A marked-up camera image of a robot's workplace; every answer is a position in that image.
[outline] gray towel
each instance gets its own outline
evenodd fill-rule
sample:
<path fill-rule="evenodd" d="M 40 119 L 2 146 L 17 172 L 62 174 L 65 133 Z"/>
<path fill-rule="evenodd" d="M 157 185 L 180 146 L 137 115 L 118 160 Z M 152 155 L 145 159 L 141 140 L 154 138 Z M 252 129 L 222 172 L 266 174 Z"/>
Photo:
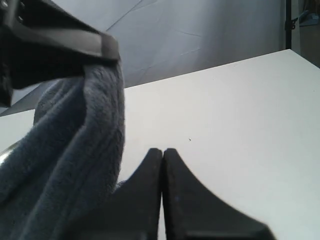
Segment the gray towel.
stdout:
<path fill-rule="evenodd" d="M 84 77 L 59 80 L 0 166 L 0 239 L 59 239 L 67 223 L 113 192 L 123 147 L 120 66 L 89 66 Z"/>

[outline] black metal pole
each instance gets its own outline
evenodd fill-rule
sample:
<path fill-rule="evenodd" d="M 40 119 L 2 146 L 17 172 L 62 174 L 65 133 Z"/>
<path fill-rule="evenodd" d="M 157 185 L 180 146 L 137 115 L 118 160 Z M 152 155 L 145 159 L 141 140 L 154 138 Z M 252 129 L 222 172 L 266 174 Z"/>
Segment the black metal pole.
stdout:
<path fill-rule="evenodd" d="M 285 2 L 285 49 L 292 48 L 292 0 Z"/>

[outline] gray cloth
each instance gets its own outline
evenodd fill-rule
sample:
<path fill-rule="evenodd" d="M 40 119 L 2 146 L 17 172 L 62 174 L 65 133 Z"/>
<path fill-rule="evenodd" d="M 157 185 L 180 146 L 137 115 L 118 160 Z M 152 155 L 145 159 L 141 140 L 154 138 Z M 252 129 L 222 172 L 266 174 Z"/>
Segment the gray cloth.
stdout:
<path fill-rule="evenodd" d="M 89 66 L 84 77 L 59 80 L 0 166 L 0 239 L 59 239 L 67 223 L 113 192 L 123 147 L 120 66 Z"/>

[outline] gray wall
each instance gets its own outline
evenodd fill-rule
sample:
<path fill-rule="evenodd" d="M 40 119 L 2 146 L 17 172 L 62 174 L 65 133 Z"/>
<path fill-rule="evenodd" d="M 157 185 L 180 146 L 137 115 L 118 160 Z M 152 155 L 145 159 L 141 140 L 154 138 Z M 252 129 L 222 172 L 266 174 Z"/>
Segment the gray wall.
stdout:
<path fill-rule="evenodd" d="M 285 0 L 54 2 L 118 39 L 126 87 L 284 49 Z"/>

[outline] white table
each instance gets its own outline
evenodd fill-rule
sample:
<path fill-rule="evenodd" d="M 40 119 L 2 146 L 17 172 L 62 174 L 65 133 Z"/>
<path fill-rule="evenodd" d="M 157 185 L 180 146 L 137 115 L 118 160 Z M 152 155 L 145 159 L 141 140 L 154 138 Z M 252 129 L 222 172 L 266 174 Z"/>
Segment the white table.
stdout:
<path fill-rule="evenodd" d="M 125 100 L 120 180 L 149 148 L 176 148 L 206 187 L 278 240 L 320 238 L 320 69 L 286 50 L 127 88 Z M 0 150 L 33 114 L 0 118 Z"/>

